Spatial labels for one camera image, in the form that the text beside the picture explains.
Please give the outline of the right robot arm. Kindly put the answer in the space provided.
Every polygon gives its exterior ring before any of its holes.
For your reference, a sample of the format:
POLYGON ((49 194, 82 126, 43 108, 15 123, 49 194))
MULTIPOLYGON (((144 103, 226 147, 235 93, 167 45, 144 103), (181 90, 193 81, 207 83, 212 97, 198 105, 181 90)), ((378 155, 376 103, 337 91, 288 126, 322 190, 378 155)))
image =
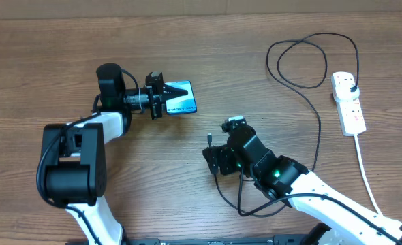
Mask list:
POLYGON ((212 174, 250 177, 268 198, 269 207, 282 202, 308 214, 329 230, 322 238, 333 237, 349 244, 402 244, 402 222, 387 218, 356 203, 323 182, 298 161, 275 156, 263 145, 249 125, 227 122, 226 144, 202 151, 212 174))

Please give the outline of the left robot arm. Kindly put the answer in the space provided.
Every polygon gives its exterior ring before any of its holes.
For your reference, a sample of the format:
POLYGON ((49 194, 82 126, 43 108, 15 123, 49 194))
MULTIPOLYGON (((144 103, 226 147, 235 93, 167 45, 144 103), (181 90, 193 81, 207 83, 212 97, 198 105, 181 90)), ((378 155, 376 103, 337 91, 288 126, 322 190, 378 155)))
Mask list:
POLYGON ((92 114, 75 122, 44 127, 36 187, 49 205, 70 213, 86 235, 86 244, 128 244, 104 196, 107 184, 105 145, 123 137, 132 114, 149 110, 153 120, 197 110, 189 80, 164 82, 151 72, 143 87, 125 86, 127 71, 116 63, 96 70, 100 93, 92 114))

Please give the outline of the Galaxy S24+ smartphone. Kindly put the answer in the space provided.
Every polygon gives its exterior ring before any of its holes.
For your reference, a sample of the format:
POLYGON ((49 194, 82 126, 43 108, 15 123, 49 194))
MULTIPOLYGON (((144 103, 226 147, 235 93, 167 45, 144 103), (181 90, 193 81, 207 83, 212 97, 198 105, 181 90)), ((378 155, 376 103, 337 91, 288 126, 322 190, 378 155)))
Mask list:
POLYGON ((187 91, 186 95, 179 95, 166 101, 166 112, 168 115, 193 114, 197 112, 196 100, 189 80, 166 82, 165 85, 187 91))

